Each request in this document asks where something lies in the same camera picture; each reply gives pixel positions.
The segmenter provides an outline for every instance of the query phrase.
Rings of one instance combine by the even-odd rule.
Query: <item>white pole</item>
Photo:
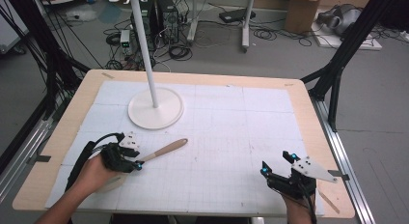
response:
[[[152,97],[153,108],[157,108],[156,89],[154,87],[152,67],[150,65],[150,53],[148,51],[147,37],[145,35],[144,22],[142,20],[141,8],[139,0],[130,0],[132,11],[135,18],[136,30],[138,32],[139,44],[141,45],[142,57],[144,59],[145,71],[148,76],[148,83],[150,84],[150,95]]]
[[[193,3],[192,22],[190,23],[189,33],[187,34],[187,41],[191,44],[195,40],[196,29],[198,27],[198,9],[196,0],[192,0],[192,3]]]

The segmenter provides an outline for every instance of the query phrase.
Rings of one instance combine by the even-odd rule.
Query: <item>black tape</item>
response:
[[[328,170],[328,173],[330,173],[332,176],[337,177],[337,178],[342,178],[343,181],[349,181],[349,176],[347,174],[343,174],[339,170]]]
[[[48,162],[50,161],[51,155],[37,155],[36,162]]]

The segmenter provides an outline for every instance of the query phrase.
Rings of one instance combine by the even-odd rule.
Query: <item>table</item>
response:
[[[155,72],[153,76],[157,83],[236,85],[287,90],[309,156],[327,169],[337,169],[308,92],[300,80],[166,72]],[[51,155],[50,161],[34,165],[14,199],[13,207],[16,210],[44,210],[61,162],[93,104],[99,86],[105,80],[146,82],[147,77],[144,72],[137,71],[91,70],[87,73],[41,153]],[[317,186],[324,200],[325,217],[352,218],[355,215],[343,183],[317,181]]]
[[[250,16],[252,13],[253,9],[253,4],[255,0],[249,0],[248,5],[247,5],[247,12],[246,12],[246,17],[245,20],[243,21],[243,30],[242,30],[242,41],[241,41],[241,46],[243,47],[243,51],[247,52],[247,49],[249,48],[249,32],[250,32]],[[193,41],[195,40],[195,34],[196,34],[196,29],[198,27],[198,20],[199,20],[199,15],[197,12],[196,8],[196,0],[193,0],[193,9],[192,9],[192,22],[190,24],[190,29],[189,33],[187,35],[187,41],[192,44]]]

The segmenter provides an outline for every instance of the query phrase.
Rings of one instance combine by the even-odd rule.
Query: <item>white coat rack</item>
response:
[[[146,129],[161,129],[171,126],[181,117],[184,109],[183,101],[173,90],[167,88],[155,88],[144,22],[142,20],[141,8],[139,6],[139,1],[146,1],[126,0],[124,4],[128,4],[129,1],[134,13],[136,30],[138,32],[139,44],[141,46],[150,89],[141,92],[132,98],[128,105],[128,115],[132,122],[137,126]]]

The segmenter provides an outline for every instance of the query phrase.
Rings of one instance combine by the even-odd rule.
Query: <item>metal frame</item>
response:
[[[190,29],[189,29],[189,33],[187,35],[187,41],[190,44],[193,44],[193,41],[195,40],[195,34],[196,34],[196,29],[198,28],[198,22],[199,22],[199,15],[198,15],[198,11],[197,11],[197,1],[196,0],[192,0],[193,2],[193,9],[192,9],[192,22],[190,23]],[[243,22],[243,35],[242,35],[242,47],[243,47],[243,51],[247,52],[247,49],[249,48],[249,24],[250,24],[250,16],[252,13],[252,9],[253,9],[253,4],[254,4],[255,0],[249,0],[249,3],[247,5],[247,12],[246,12],[246,19]]]
[[[38,147],[43,144],[48,132],[53,127],[53,118],[39,119],[33,130],[28,134],[14,158],[8,163],[7,168],[0,176],[0,204],[4,201],[20,174],[32,159]]]
[[[304,83],[319,78],[309,90],[310,96],[319,101],[323,101],[325,94],[332,88],[328,122],[333,131],[337,131],[336,116],[342,72],[393,1],[369,0],[355,24],[348,28],[344,41],[331,61],[321,70],[301,78]]]
[[[345,181],[345,186],[349,192],[349,196],[354,205],[355,211],[361,223],[375,223],[372,212],[369,209],[367,200],[358,184],[352,165],[349,161],[348,155],[345,152],[340,136],[337,132],[332,130],[331,124],[327,122],[329,110],[325,101],[317,101],[312,99],[315,112],[321,121],[322,129],[330,144],[333,156],[338,164],[339,169],[344,175],[349,176],[349,181]]]
[[[66,89],[75,89],[81,83],[81,79],[75,73],[73,67],[76,67],[83,72],[90,70],[90,68],[71,58],[61,49],[51,30],[45,23],[45,20],[39,10],[39,6],[35,1],[9,0],[9,3],[13,6],[15,12],[18,14],[22,22],[29,30],[30,34],[36,40],[37,45],[44,54],[44,57],[42,58],[41,55],[35,51],[30,44],[28,44],[28,38],[20,32],[19,28],[7,16],[6,13],[0,11],[0,15],[3,16],[3,18],[15,30],[18,36],[27,43],[26,45],[39,67],[46,70],[47,94],[36,111],[17,134],[11,145],[6,149],[5,153],[0,156],[0,174],[7,167],[15,153],[17,153],[22,140],[27,137],[29,129],[41,116],[41,111],[45,109],[45,116],[42,117],[44,120],[47,120],[53,113],[55,108],[55,96],[61,89],[57,83],[58,78],[60,78],[60,80],[64,83],[63,86]]]

